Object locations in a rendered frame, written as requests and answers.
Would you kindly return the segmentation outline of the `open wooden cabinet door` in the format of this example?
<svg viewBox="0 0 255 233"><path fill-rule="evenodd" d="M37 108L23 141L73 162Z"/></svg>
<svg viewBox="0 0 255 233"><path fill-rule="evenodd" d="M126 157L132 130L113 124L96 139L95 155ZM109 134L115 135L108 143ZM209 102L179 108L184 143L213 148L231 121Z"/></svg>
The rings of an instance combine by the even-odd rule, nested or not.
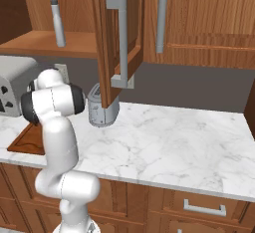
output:
<svg viewBox="0 0 255 233"><path fill-rule="evenodd" d="M117 10L107 9L106 0L93 0L98 71L102 107L107 108L122 91L111 78L122 72ZM144 0L127 0L127 77L130 79L143 59Z"/></svg>

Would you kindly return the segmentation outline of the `grey spray bottle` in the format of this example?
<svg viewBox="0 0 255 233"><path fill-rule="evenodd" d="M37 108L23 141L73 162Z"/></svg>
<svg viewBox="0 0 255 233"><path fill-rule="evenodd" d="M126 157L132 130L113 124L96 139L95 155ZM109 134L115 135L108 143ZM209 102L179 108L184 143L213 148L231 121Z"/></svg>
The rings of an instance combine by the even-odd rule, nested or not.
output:
<svg viewBox="0 0 255 233"><path fill-rule="evenodd" d="M60 15L59 3L58 0L50 0L50 2L53 15L54 30L56 35L56 43L58 47L63 48L66 46L66 38L64 34L62 18Z"/></svg>

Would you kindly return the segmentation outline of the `brown wooden cutting board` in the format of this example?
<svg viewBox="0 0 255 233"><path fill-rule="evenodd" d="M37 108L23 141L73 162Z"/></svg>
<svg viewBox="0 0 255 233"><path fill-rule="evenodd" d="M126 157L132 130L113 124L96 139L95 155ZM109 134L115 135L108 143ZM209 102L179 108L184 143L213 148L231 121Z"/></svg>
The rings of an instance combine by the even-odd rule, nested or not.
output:
<svg viewBox="0 0 255 233"><path fill-rule="evenodd" d="M44 155L42 126L29 123L8 146L8 151Z"/></svg>

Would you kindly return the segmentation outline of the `closed wooden cabinet door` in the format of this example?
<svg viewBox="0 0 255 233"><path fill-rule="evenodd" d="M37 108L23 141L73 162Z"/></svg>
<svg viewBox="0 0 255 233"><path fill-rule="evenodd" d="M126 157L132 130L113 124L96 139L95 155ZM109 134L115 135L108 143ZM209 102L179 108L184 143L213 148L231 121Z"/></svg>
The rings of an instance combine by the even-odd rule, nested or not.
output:
<svg viewBox="0 0 255 233"><path fill-rule="evenodd" d="M255 0L167 0L163 52L158 0L144 0L146 62L255 70Z"/></svg>

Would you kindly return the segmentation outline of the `wooden base cabinet door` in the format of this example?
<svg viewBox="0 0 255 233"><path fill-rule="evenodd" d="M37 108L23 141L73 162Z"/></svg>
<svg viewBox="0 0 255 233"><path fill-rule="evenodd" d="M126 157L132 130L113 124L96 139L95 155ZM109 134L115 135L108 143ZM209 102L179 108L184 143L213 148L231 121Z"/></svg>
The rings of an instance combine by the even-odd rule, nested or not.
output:
<svg viewBox="0 0 255 233"><path fill-rule="evenodd" d="M184 220L167 220L160 228L160 233L177 233L177 229L182 229L185 233L253 233L249 229L206 225Z"/></svg>

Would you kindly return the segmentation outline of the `grey rounded small appliance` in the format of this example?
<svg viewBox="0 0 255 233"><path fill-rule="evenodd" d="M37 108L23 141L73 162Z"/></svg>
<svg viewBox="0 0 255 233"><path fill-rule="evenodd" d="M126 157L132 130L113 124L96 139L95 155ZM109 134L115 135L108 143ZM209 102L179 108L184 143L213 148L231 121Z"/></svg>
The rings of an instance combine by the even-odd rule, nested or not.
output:
<svg viewBox="0 0 255 233"><path fill-rule="evenodd" d="M120 111L120 100L115 98L112 104L102 107L100 84L95 84L88 94L89 122L96 127L105 127L113 124Z"/></svg>

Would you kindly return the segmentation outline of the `grey toaster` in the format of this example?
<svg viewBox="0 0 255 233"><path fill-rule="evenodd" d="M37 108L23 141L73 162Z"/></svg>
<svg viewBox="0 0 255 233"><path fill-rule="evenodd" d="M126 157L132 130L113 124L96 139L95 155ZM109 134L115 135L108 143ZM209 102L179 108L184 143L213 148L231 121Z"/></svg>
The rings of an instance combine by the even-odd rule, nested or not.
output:
<svg viewBox="0 0 255 233"><path fill-rule="evenodd" d="M29 83L40 74L30 57L0 56L0 116L19 117L19 102Z"/></svg>

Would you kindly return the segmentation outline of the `dark wooden side panel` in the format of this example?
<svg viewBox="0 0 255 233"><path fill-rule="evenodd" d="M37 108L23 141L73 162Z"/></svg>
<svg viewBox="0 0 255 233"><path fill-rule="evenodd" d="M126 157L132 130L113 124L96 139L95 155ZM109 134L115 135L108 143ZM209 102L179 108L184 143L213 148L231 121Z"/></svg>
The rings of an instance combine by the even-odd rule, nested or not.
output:
<svg viewBox="0 0 255 233"><path fill-rule="evenodd" d="M255 80L253 81L250 90L250 94L244 110L244 116L252 133L252 136L255 139Z"/></svg>

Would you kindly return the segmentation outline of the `white wall outlet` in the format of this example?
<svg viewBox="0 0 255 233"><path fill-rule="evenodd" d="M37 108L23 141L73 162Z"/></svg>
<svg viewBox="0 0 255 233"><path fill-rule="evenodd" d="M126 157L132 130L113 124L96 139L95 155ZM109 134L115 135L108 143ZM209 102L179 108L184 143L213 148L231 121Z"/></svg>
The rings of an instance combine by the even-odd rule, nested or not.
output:
<svg viewBox="0 0 255 233"><path fill-rule="evenodd" d="M70 81L67 66L65 64L55 64L54 67L61 73L64 82L68 84Z"/></svg>

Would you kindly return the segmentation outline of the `open wooden wall cabinet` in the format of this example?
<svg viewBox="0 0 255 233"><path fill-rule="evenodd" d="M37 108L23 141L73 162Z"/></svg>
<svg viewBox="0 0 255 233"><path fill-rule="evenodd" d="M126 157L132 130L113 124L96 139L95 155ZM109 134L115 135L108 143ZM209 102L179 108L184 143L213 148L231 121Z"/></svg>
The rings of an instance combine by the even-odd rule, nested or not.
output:
<svg viewBox="0 0 255 233"><path fill-rule="evenodd" d="M50 0L0 0L0 53L92 58L97 42L92 0L58 0L66 46L57 46Z"/></svg>

